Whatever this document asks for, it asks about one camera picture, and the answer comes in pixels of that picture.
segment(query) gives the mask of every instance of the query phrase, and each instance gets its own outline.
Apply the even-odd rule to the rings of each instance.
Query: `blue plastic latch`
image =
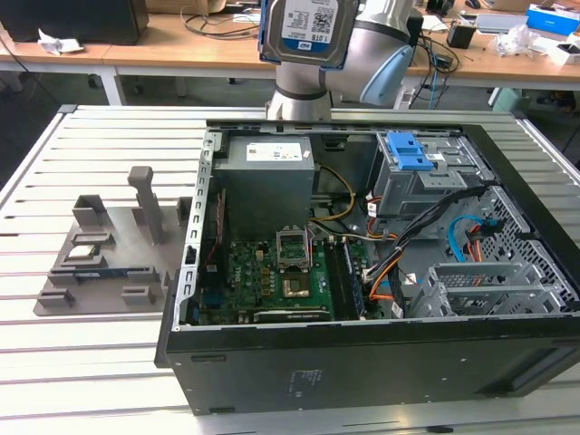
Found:
[[[423,146],[409,131],[387,133],[389,151],[398,160],[400,170],[432,170],[433,163],[423,153]]]

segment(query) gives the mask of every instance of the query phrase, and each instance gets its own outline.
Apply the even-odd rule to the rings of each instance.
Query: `sticker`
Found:
[[[435,153],[435,154],[425,154],[425,157],[429,160],[443,160],[445,161],[445,158],[443,157],[443,154],[439,154],[439,153]]]
[[[246,148],[247,161],[301,161],[299,143],[250,143]]]
[[[298,50],[311,51],[311,43],[329,44],[337,12],[338,0],[286,0],[282,37],[304,41]]]
[[[406,285],[417,284],[417,276],[415,274],[405,275],[405,284]]]
[[[100,278],[101,274],[96,272],[81,272],[80,274],[74,274],[75,278]]]
[[[402,308],[400,308],[399,304],[394,301],[392,302],[391,311],[396,318],[402,319]]]
[[[377,205],[374,202],[370,202],[369,204],[366,205],[366,207],[369,209],[369,216],[371,218],[376,218],[377,217]]]

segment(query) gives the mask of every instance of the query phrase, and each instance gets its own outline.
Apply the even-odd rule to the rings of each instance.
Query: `wooden desk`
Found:
[[[64,53],[60,56],[47,53],[38,43],[15,43],[8,33],[0,27],[0,36],[10,51],[24,66],[33,73],[73,73],[98,74],[109,104],[124,104],[121,81],[114,68],[105,66],[102,57],[111,48],[109,43],[87,43],[84,50],[77,53]],[[0,44],[0,72],[23,70],[12,55]]]
[[[462,9],[474,12],[464,6],[462,0],[458,0],[449,18]],[[485,9],[476,12],[497,13]],[[228,22],[218,29],[227,31],[246,26]],[[445,44],[447,33],[431,33],[430,36]],[[547,57],[537,53],[532,57],[501,58],[488,48],[492,37],[475,34],[468,50],[453,49],[461,65],[450,76],[449,85],[580,91],[580,66],[556,66]],[[82,53],[62,56],[44,53],[36,43],[9,46],[11,49],[14,47],[15,53],[30,71],[99,74],[110,104],[124,103],[121,75],[271,79],[276,73],[274,65],[259,61],[255,39],[218,41],[196,35],[185,28],[176,14],[150,15],[148,30],[134,46],[89,44]],[[441,47],[436,50],[445,53]],[[21,71],[21,67],[0,49],[2,70]],[[427,54],[418,49],[403,80],[403,88],[414,89],[428,70]]]
[[[212,18],[217,22],[223,17]],[[196,28],[201,20],[192,22]],[[226,22],[208,32],[228,32],[251,24]],[[212,68],[273,71],[274,65],[260,62],[257,39],[219,41],[193,34],[178,14],[151,14],[147,31],[134,46],[114,45],[102,58],[108,65]]]

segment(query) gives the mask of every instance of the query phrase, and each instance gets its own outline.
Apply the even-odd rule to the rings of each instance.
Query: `gray power supply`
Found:
[[[233,236],[266,239],[308,223],[314,160],[307,136],[234,137],[214,174],[228,192],[228,214],[237,217],[230,222]]]

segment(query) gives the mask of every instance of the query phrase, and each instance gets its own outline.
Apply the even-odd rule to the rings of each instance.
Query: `gray floor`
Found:
[[[60,104],[107,103],[104,91],[89,88],[85,75],[45,73],[40,79]],[[23,76],[22,80],[22,92],[0,93],[0,188],[8,181],[59,107],[31,77]],[[238,80],[237,84],[230,85],[225,79],[191,78],[186,79],[188,96],[178,98],[172,78],[141,78],[140,84],[144,89],[141,95],[133,93],[135,82],[134,78],[123,78],[127,103],[130,105],[263,107],[274,90],[273,81]],[[438,110],[489,111],[487,100],[485,89],[449,88],[441,98]],[[334,103],[337,107],[360,107],[343,103],[337,96],[334,96]],[[428,106],[428,101],[417,100],[413,108],[427,109]],[[564,146],[580,122],[571,115],[536,105],[527,115],[559,148]],[[566,156],[573,163],[580,159],[580,134],[569,147]]]

